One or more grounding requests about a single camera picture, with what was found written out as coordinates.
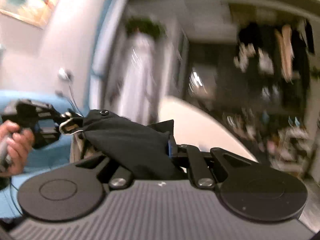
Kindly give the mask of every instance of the metal bolt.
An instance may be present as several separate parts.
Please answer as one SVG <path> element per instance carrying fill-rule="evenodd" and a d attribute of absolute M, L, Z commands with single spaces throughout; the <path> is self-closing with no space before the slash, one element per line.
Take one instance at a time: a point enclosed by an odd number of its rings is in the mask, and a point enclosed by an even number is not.
<path fill-rule="evenodd" d="M 122 187 L 124 186 L 125 184 L 127 183 L 127 181 L 123 178 L 116 178 L 116 179 L 113 179 L 110 184 L 113 186 L 113 187 Z"/>
<path fill-rule="evenodd" d="M 101 114 L 101 115 L 108 115 L 108 114 L 109 114 L 109 111 L 100 111 L 100 114 Z"/>
<path fill-rule="evenodd" d="M 213 180 L 209 178 L 202 178 L 198 180 L 198 185 L 202 187 L 210 187 L 213 185 Z"/>

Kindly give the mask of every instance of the ribbed surface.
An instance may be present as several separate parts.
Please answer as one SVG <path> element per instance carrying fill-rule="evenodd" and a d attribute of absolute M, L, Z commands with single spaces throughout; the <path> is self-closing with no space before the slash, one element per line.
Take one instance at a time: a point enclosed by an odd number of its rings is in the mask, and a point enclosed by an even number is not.
<path fill-rule="evenodd" d="M 189 181 L 136 181 L 127 190 L 111 192 L 83 219 L 27 220 L 11 235 L 17 240 L 308 240 L 313 233 L 297 220 L 276 225 L 242 220 L 213 192 L 195 189 Z"/>

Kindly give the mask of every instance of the hand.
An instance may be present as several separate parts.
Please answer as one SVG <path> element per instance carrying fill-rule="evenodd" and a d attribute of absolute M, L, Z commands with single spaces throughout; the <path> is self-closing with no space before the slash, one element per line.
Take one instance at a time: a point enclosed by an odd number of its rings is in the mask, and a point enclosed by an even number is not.
<path fill-rule="evenodd" d="M 31 130 L 24 129 L 22 133 L 18 133 L 19 129 L 19 125 L 10 121 L 5 121 L 0 125 L 0 140 L 9 133 L 13 134 L 12 138 L 7 139 L 7 150 L 12 159 L 12 165 L 7 172 L 0 173 L 0 177 L 22 173 L 27 162 L 28 153 L 32 149 L 35 138 Z"/>

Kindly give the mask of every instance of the white table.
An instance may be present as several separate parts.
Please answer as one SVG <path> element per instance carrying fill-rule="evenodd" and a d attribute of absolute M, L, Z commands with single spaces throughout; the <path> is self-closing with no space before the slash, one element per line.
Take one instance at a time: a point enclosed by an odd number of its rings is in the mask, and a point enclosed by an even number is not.
<path fill-rule="evenodd" d="M 159 122 L 174 120 L 177 144 L 197 146 L 201 151 L 220 147 L 257 162 L 256 158 L 213 117 L 195 106 L 175 97 L 165 97 L 158 108 Z"/>

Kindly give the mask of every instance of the wire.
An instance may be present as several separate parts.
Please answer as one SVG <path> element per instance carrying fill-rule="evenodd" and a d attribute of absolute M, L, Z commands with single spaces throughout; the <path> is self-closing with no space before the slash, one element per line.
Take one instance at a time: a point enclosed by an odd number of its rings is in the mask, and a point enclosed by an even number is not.
<path fill-rule="evenodd" d="M 73 104 L 73 102 L 71 101 L 71 99 L 69 97 L 65 97 L 66 100 L 68 100 L 68 102 L 71 104 L 73 111 L 77 111 L 75 105 Z"/>
<path fill-rule="evenodd" d="M 76 104 L 76 101 L 74 99 L 74 96 L 73 96 L 73 91 L 72 91 L 72 88 L 71 88 L 71 81 L 69 81 L 69 91 L 70 91 L 70 95 L 71 95 L 71 98 L 73 100 L 73 103 L 74 105 L 76 106 L 76 109 L 78 110 L 78 112 L 83 116 L 83 114 L 81 113 L 81 111 L 79 110 L 77 104 Z"/>
<path fill-rule="evenodd" d="M 12 196 L 12 187 L 14 187 L 16 190 L 17 188 L 15 186 L 13 186 L 12 184 L 12 178 L 10 177 L 10 186 L 9 186 L 9 190 L 10 190 L 10 197 L 11 197 L 11 200 L 12 200 L 12 203 L 14 205 L 14 207 L 16 208 L 16 210 L 19 212 L 20 215 L 23 216 L 23 214 L 21 213 L 21 211 L 19 210 L 19 208 L 17 207 L 15 201 L 13 200 L 13 196 Z"/>
<path fill-rule="evenodd" d="M 11 183 L 11 185 L 16 191 L 18 191 L 18 189 L 12 183 Z"/>

